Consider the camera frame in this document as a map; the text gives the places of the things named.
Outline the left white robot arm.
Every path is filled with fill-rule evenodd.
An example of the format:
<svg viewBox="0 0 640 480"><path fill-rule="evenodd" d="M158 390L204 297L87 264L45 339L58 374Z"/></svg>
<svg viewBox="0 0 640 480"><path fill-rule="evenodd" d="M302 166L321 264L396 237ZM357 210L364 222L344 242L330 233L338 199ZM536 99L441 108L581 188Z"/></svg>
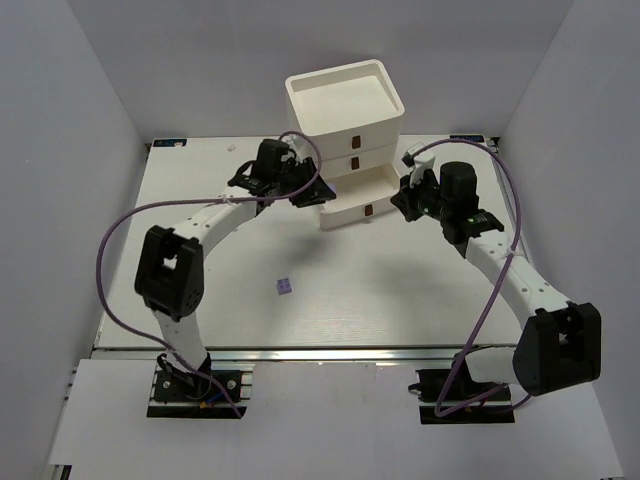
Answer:
<svg viewBox="0 0 640 480"><path fill-rule="evenodd" d="M150 228L143 242L134 290L156 318L170 351L168 362L200 372L210 369L196 310L205 292L205 259L220 242L253 220L277 198L296 208L336 198L312 157L301 157L285 141L266 139L257 157L245 162L227 182L219 203L164 228Z"/></svg>

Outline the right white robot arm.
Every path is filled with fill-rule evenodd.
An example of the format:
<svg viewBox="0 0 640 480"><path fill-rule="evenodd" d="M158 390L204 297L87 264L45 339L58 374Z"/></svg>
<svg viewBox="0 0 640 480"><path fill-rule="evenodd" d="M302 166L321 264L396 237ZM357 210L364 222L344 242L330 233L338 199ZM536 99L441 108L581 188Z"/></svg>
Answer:
<svg viewBox="0 0 640 480"><path fill-rule="evenodd" d="M515 347L473 347L463 360L474 384L517 384L540 396L601 375L601 315L548 283L511 247L504 225L480 208L472 165L453 161L414 165L392 204L406 221L437 220L444 238L497 288L522 327Z"/></svg>

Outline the purple lego brick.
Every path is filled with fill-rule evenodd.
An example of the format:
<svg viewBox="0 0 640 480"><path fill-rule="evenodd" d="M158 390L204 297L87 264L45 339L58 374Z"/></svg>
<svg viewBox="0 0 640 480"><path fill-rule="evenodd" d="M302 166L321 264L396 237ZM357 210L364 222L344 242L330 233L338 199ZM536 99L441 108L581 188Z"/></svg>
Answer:
<svg viewBox="0 0 640 480"><path fill-rule="evenodd" d="M327 200L327 201L331 201L334 200L336 198L336 192L335 190L328 185L326 182L322 181L321 182L321 193L322 196Z"/></svg>
<svg viewBox="0 0 640 480"><path fill-rule="evenodd" d="M288 277L278 279L276 288L279 295L286 295L293 291L290 279Z"/></svg>

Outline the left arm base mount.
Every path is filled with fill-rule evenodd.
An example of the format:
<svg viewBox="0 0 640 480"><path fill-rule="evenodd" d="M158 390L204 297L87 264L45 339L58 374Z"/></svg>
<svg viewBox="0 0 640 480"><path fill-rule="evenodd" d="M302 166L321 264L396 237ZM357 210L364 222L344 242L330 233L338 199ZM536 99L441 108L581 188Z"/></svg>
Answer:
<svg viewBox="0 0 640 480"><path fill-rule="evenodd" d="M146 416L163 419L240 419L251 395L252 377L247 370L211 369L219 384L185 372L169 362L167 354L156 359Z"/></svg>

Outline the white bottom drawer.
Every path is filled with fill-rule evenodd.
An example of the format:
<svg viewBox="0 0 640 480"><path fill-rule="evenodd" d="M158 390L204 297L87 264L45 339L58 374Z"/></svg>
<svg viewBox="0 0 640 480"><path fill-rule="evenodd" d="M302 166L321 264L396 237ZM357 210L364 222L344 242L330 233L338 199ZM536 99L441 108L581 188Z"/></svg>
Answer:
<svg viewBox="0 0 640 480"><path fill-rule="evenodd" d="M390 198L398 192L399 181L392 164L328 180L336 198L320 206L320 228L331 230L393 210ZM366 205L373 206L372 216L364 215Z"/></svg>

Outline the white three-drawer cabinet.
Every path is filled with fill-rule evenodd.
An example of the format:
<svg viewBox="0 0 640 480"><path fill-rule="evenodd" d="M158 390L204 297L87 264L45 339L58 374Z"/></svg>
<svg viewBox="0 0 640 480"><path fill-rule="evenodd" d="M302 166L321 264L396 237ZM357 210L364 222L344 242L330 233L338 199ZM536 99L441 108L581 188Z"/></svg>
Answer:
<svg viewBox="0 0 640 480"><path fill-rule="evenodd" d="M372 59L285 80L290 128L318 147L321 175L341 177L389 164L399 140L404 105L383 63ZM353 136L361 147L351 148ZM360 168L351 169L358 157Z"/></svg>

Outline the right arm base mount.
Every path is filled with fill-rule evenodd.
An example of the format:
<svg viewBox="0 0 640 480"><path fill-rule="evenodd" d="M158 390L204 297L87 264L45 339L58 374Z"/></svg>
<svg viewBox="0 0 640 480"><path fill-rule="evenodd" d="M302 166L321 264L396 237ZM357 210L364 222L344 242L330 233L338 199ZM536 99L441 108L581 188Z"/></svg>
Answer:
<svg viewBox="0 0 640 480"><path fill-rule="evenodd" d="M449 376L456 349L435 348L411 350L418 361L413 382L407 387L410 394L417 397L420 423L422 425L497 425L514 424L512 397L507 387L491 397L476 401L447 416L438 417L435 413L436 402ZM454 407L480 394L492 390L497 384L478 383L471 379L466 366L454 377L441 410Z"/></svg>

